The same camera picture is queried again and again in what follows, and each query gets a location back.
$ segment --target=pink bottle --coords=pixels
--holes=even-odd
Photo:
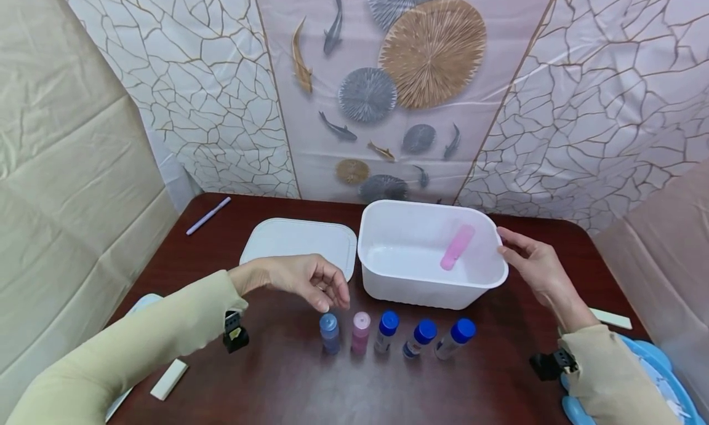
[[[353,319],[353,352],[364,354],[367,352],[367,342],[369,341],[369,324],[372,319],[369,314],[360,311],[354,315]]]

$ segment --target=white eraser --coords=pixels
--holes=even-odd
[[[630,323],[630,319],[625,316],[619,316],[618,314],[601,311],[595,308],[591,308],[591,312],[598,320],[605,324],[615,325],[616,327],[625,329],[633,329],[633,324]]]
[[[185,371],[187,371],[187,364],[179,359],[175,359],[172,364],[170,364],[167,371],[165,371],[165,374],[162,375],[162,378],[155,384],[155,387],[151,389],[150,394],[160,400],[165,400],[177,384],[179,378],[185,374]]]

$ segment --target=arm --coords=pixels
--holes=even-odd
[[[507,244],[523,252],[500,247],[505,261],[517,268],[565,332],[559,345],[579,366],[569,375],[569,393],[579,399],[596,424],[679,424],[638,358],[598,322],[580,298],[554,248],[508,229],[498,232]]]
[[[240,295],[263,285],[303,296],[314,308],[349,308],[342,272],[318,255],[257,259],[218,271],[126,316],[43,371],[30,384],[8,425],[99,425],[126,389],[158,366],[218,337]]]

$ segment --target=hand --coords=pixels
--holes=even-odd
[[[526,257],[519,255],[512,248],[498,248],[505,261],[517,268],[542,305],[551,308],[552,300],[564,294],[575,293],[574,284],[561,266],[554,247],[507,228],[500,227],[497,232],[505,243],[523,250]]]
[[[498,248],[505,261],[517,268],[536,299],[554,312],[556,321],[565,332],[573,333],[599,324],[575,290],[554,247],[507,228],[498,228],[497,232],[507,244],[524,252],[522,256],[512,248]]]
[[[350,308],[350,289],[345,275],[320,254],[260,258],[244,263],[242,267],[248,270],[247,279],[234,282],[240,295],[268,286],[302,296],[322,313],[330,307]],[[230,273],[241,275],[236,271],[242,267]]]

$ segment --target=pen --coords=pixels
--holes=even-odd
[[[187,236],[189,236],[189,235],[191,235],[192,233],[196,232],[197,229],[200,228],[200,226],[204,225],[204,223],[205,223],[206,221],[208,221],[208,220],[211,219],[211,216],[214,216],[214,215],[216,214],[216,212],[218,212],[219,210],[221,210],[221,208],[222,208],[224,205],[227,205],[229,202],[231,202],[231,197],[226,197],[226,198],[224,199],[224,201],[221,201],[221,203],[220,203],[218,206],[216,206],[216,208],[214,208],[214,210],[211,210],[210,212],[208,212],[207,214],[205,214],[204,217],[202,217],[199,221],[197,221],[196,224],[190,226],[190,229],[187,230]]]

